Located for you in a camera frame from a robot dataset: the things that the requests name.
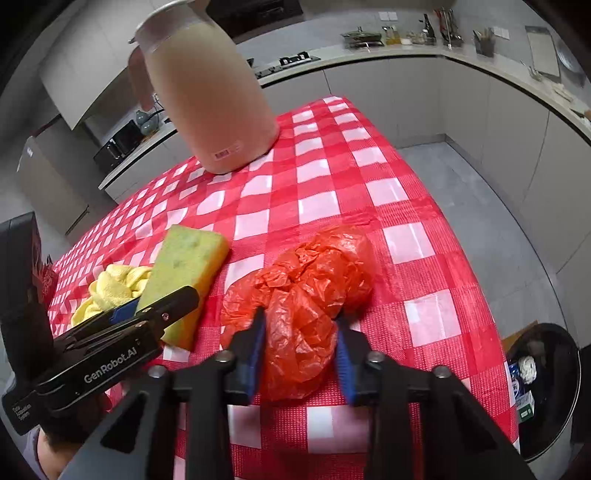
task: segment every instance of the floor tile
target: floor tile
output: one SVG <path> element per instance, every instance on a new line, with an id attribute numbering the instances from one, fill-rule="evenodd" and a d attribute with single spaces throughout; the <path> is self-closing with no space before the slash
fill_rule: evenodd
<path id="1" fill-rule="evenodd" d="M 536 320 L 566 327 L 547 277 L 539 278 L 506 297 L 490 302 L 489 307 L 501 338 L 518 332 Z"/>
<path id="2" fill-rule="evenodd" d="M 529 240 L 495 192 L 446 143 L 399 150 L 437 202 L 489 302 L 502 338 L 534 320 L 564 326 Z"/>

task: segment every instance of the barcode label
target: barcode label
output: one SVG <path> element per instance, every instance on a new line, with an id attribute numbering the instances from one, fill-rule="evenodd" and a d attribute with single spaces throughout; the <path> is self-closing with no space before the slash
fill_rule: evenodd
<path id="1" fill-rule="evenodd" d="M 220 150 L 219 152 L 216 152 L 213 154 L 213 158 L 215 158 L 216 160 L 221 160 L 223 158 L 229 157 L 230 155 L 236 153 L 236 152 L 240 152 L 240 150 L 242 149 L 242 142 L 237 141 L 235 142 L 233 145 L 230 145 L 228 148 L 224 148 L 223 150 Z"/>
<path id="2" fill-rule="evenodd" d="M 216 160 L 220 160 L 221 158 L 227 157 L 230 153 L 232 153 L 232 152 L 230 152 L 230 149 L 226 148 L 225 150 L 222 150 L 221 152 L 217 152 L 213 156 L 216 157 Z"/>

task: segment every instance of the table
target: table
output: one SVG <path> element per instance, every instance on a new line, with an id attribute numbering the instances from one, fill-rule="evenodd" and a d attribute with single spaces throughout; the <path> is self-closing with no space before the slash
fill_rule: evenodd
<path id="1" fill-rule="evenodd" d="M 213 175 L 193 157 L 119 205 L 56 262 L 49 309 L 63 333 L 88 284 L 111 263 L 150 265 L 175 223 L 222 233 L 231 252 L 204 306 L 192 352 L 165 346 L 170 369 L 219 349 L 224 291 L 318 230 L 352 223 L 375 247 L 372 300 L 354 325 L 372 348 L 421 369 L 446 364 L 512 442 L 518 444 L 509 371 L 486 300 L 441 210 L 412 169 L 345 98 L 312 102 L 278 118 L 272 150 L 239 171 Z M 112 399 L 121 398 L 113 387 Z M 418 410 L 414 441 L 420 447 Z M 345 405 L 334 372 L 299 402 L 229 407 L 235 475 L 258 478 L 362 478 L 368 412 Z M 184 472 L 181 412 L 176 478 Z M 422 478 L 420 468 L 417 477 Z"/>

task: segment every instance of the kitchen cabinet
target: kitchen cabinet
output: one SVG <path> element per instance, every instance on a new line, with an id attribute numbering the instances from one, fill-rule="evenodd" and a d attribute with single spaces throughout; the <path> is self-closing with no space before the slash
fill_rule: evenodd
<path id="1" fill-rule="evenodd" d="M 390 95 L 394 97 L 398 148 L 443 140 L 439 63 L 442 59 L 402 58 L 389 60 Z"/>
<path id="2" fill-rule="evenodd" d="M 453 60 L 440 63 L 441 112 L 445 133 L 480 171 L 491 79 Z"/>
<path id="3" fill-rule="evenodd" d="M 438 63 L 400 58 L 326 70 L 333 95 L 345 96 L 396 147 L 443 139 Z"/>
<path id="4" fill-rule="evenodd" d="M 581 348 L 591 344 L 589 321 L 589 285 L 591 284 L 591 236 L 556 275 L 560 286 L 559 300 L 566 305 L 564 312 L 569 333 Z"/>
<path id="5" fill-rule="evenodd" d="M 127 67 L 128 40 L 153 10 L 150 0 L 90 0 L 52 45 L 39 74 L 70 128 Z"/>
<path id="6" fill-rule="evenodd" d="M 322 71 L 307 73 L 263 88 L 271 110 L 276 115 L 301 107 L 314 100 L 330 96 Z"/>
<path id="7" fill-rule="evenodd" d="M 105 189 L 114 201 L 123 202 L 151 180 L 178 164 L 173 152 L 167 148 L 169 140 L 137 159 Z"/>
<path id="8" fill-rule="evenodd" d="M 168 137 L 165 143 L 166 148 L 168 148 L 170 154 L 175 159 L 175 164 L 181 163 L 182 161 L 185 161 L 193 156 L 189 150 L 189 146 L 183 137 L 181 137 L 181 135 L 178 133 L 174 134 L 172 137 Z"/>
<path id="9" fill-rule="evenodd" d="M 514 211 L 525 198 L 540 157 L 548 109 L 491 78 L 482 174 Z"/>
<path id="10" fill-rule="evenodd" d="M 394 145 L 398 128 L 392 75 L 398 60 L 401 59 L 350 63 L 324 71 L 331 93 L 351 100 Z"/>
<path id="11" fill-rule="evenodd" d="M 591 231 L 590 178 L 591 147 L 551 113 L 540 160 L 519 212 L 530 242 L 554 272 Z"/>

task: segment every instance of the red plastic bag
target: red plastic bag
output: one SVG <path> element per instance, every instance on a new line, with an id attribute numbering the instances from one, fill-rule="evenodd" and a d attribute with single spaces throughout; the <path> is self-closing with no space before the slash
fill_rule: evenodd
<path id="1" fill-rule="evenodd" d="M 221 314 L 224 348 L 250 327 L 256 307 L 267 309 L 264 400 L 304 398 L 320 386 L 336 346 L 333 319 L 369 299 L 374 262 L 361 229 L 336 226 L 230 286 Z"/>
<path id="2" fill-rule="evenodd" d="M 58 279 L 59 275 L 53 271 L 53 262 L 51 261 L 51 257 L 47 255 L 47 262 L 41 269 L 41 280 L 43 282 L 43 286 L 41 288 L 41 298 L 43 299 L 45 308 L 49 308 L 49 305 L 53 300 L 53 296 L 56 294 Z"/>

